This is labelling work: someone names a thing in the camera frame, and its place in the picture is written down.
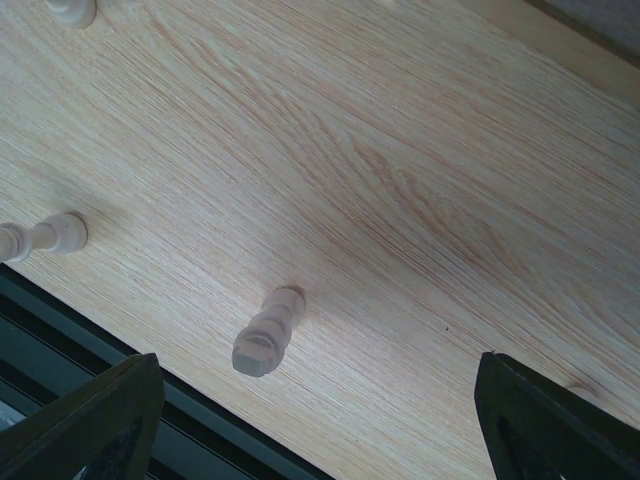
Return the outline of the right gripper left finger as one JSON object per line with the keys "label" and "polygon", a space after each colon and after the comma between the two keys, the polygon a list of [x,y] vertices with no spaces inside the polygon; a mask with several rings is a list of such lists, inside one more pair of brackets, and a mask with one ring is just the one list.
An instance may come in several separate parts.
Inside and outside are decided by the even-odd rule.
{"label": "right gripper left finger", "polygon": [[3,479],[142,479],[165,401],[155,354],[133,355],[1,433]]}

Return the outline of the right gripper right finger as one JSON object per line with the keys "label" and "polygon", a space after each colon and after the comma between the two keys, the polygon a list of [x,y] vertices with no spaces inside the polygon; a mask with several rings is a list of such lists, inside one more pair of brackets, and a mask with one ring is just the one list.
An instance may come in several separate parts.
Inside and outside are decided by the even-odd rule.
{"label": "right gripper right finger", "polygon": [[482,354],[474,401],[498,479],[639,477],[638,429],[506,354]]}

